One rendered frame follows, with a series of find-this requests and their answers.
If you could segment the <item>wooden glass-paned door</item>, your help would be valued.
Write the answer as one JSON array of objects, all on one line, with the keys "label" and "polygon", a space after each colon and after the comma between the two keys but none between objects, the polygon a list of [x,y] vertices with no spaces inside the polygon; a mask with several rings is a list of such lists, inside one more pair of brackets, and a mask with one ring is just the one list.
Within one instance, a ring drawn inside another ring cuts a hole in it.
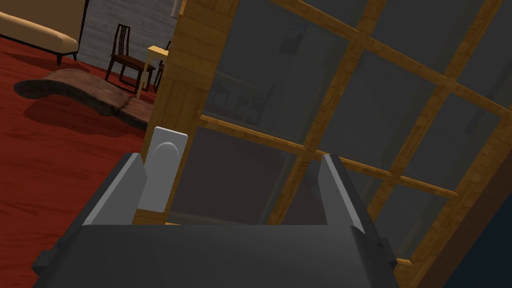
[{"label": "wooden glass-paned door", "polygon": [[134,224],[322,223],[335,154],[400,288],[426,288],[512,151],[512,0],[176,1],[142,154],[157,126],[189,140],[164,211]]}]

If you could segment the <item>beige sofa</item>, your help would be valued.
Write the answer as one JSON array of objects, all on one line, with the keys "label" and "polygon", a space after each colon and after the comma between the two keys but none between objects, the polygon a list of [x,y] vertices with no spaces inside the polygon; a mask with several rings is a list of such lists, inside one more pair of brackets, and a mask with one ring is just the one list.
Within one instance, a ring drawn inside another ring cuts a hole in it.
[{"label": "beige sofa", "polygon": [[0,0],[0,37],[74,60],[90,0]]}]

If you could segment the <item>dark brown wooden coffee table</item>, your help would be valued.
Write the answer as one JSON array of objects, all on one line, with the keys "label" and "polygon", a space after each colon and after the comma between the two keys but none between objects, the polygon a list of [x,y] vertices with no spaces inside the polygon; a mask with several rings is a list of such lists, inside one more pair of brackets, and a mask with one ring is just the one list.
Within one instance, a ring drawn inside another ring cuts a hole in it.
[{"label": "dark brown wooden coffee table", "polygon": [[101,116],[113,116],[146,131],[153,105],[126,93],[102,78],[79,69],[52,71],[39,79],[15,83],[13,89],[24,98],[37,100],[49,95],[66,96],[92,108]]}]

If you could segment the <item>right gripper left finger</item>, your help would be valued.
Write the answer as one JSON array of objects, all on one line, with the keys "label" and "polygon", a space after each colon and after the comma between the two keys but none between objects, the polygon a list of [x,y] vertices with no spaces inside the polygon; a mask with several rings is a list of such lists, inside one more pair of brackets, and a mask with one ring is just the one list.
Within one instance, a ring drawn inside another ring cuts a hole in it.
[{"label": "right gripper left finger", "polygon": [[140,153],[128,153],[127,160],[82,224],[131,225],[146,182]]}]

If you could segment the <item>pale yellow table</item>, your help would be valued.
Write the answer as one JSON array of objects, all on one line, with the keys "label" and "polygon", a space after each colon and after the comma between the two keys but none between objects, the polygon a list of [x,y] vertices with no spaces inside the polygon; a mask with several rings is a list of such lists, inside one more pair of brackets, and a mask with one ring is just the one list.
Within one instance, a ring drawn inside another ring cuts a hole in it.
[{"label": "pale yellow table", "polygon": [[143,66],[143,71],[142,71],[140,83],[138,84],[137,91],[136,91],[136,98],[137,99],[140,99],[141,91],[143,90],[144,85],[149,82],[149,80],[148,80],[148,77],[149,77],[148,66],[150,64],[152,64],[154,60],[165,61],[167,59],[167,56],[168,56],[168,49],[167,48],[164,49],[164,48],[161,48],[161,47],[158,47],[158,46],[155,46],[155,45],[150,46],[150,47],[147,48],[147,57],[146,57],[146,60],[145,60],[144,66]]}]

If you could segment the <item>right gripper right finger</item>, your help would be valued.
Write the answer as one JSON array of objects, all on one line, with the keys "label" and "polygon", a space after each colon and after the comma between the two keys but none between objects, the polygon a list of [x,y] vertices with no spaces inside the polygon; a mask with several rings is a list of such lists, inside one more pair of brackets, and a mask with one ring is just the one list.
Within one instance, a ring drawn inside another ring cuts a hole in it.
[{"label": "right gripper right finger", "polygon": [[360,194],[338,156],[322,156],[318,185],[329,226],[351,225],[364,234],[377,233]]}]

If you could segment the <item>dark wooden chair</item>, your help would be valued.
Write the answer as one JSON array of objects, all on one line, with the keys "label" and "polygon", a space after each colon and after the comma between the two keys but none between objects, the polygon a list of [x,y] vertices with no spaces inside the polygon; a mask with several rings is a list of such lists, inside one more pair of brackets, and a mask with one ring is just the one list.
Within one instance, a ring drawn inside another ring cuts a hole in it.
[{"label": "dark wooden chair", "polygon": [[158,91],[159,85],[161,84],[161,79],[163,76],[163,71],[165,68],[165,61],[167,59],[167,56],[163,56],[162,59],[158,63],[158,70],[155,76],[155,80],[153,82],[153,89],[155,92]]},{"label": "dark wooden chair", "polygon": [[123,82],[125,84],[128,84],[127,82],[122,80],[122,77],[124,75],[124,71],[126,67],[129,67],[135,71],[137,71],[137,79],[135,83],[135,93],[137,92],[137,88],[139,87],[142,79],[143,72],[148,73],[147,83],[145,90],[148,91],[150,88],[150,80],[153,74],[153,71],[155,70],[155,67],[151,64],[148,64],[146,68],[145,62],[138,60],[132,56],[129,56],[129,42],[130,42],[130,32],[131,27],[124,25],[124,24],[118,24],[114,40],[113,40],[113,46],[112,46],[112,54],[111,59],[108,65],[108,69],[105,75],[104,80],[108,81],[110,73],[112,71],[114,63],[119,63],[122,65],[121,71],[119,74],[119,81]]}]

